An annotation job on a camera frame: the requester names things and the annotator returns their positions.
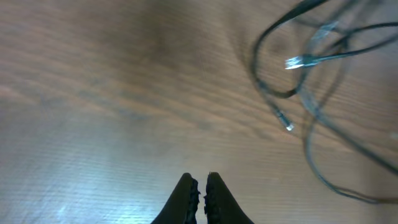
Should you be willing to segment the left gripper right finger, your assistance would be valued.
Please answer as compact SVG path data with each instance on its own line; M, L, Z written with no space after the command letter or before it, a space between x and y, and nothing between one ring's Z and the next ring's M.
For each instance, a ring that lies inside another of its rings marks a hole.
M254 224L217 172L208 174L204 199L208 224Z

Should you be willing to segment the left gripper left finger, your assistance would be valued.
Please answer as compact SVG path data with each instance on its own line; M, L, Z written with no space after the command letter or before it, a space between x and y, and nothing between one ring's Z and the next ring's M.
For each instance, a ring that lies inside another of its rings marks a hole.
M184 173L151 224L197 224L199 195L198 181Z

